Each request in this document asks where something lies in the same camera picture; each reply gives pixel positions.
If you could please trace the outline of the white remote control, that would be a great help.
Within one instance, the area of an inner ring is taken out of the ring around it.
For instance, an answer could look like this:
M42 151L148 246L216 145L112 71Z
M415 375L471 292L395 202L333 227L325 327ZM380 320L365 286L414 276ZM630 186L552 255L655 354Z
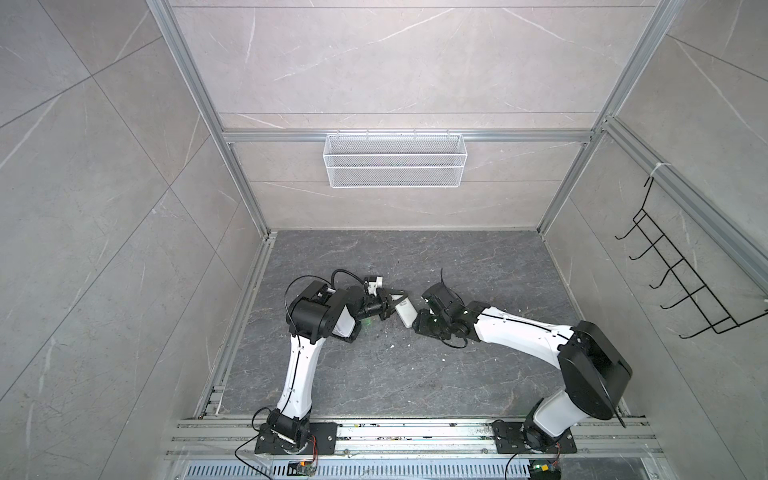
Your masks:
M398 296L395 299L395 311L407 329L413 326L418 317L417 310L406 295Z

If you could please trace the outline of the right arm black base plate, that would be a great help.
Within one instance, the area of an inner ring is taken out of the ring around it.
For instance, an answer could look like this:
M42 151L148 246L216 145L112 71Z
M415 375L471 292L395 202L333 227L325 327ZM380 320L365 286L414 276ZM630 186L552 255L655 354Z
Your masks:
M495 420L490 424L492 439L499 454L575 454L577 447L567 429L560 437L550 437L538 427L522 421Z

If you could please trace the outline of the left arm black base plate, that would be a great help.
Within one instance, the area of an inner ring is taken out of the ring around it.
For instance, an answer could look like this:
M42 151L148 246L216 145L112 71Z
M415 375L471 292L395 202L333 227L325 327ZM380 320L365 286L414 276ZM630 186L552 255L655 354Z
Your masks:
M280 433L276 428L262 423L256 437L256 454L272 455L332 455L337 443L339 424L333 422L311 422L299 428L297 434Z

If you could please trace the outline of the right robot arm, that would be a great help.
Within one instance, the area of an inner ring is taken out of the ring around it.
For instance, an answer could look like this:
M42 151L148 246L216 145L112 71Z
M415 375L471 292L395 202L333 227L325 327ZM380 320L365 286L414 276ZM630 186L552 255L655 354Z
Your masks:
M563 388L537 402L520 425L517 436L527 450L542 452L556 445L585 419L621 418L619 403L632 368L596 324L549 324L487 303L465 303L442 282L429 287L422 299L425 308L398 311L417 334L445 345L456 337L505 346L560 371Z

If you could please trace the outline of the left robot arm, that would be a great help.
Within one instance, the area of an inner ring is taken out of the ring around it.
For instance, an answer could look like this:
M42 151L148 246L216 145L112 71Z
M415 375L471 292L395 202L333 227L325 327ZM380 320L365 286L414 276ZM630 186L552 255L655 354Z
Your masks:
M386 320L395 315L406 327L417 318L408 294L384 287L381 277L345 288L316 275L300 278L310 283L285 303L291 357L282 394L266 421L270 433L293 449L304 447L311 437L312 388L326 340L354 342L368 318Z

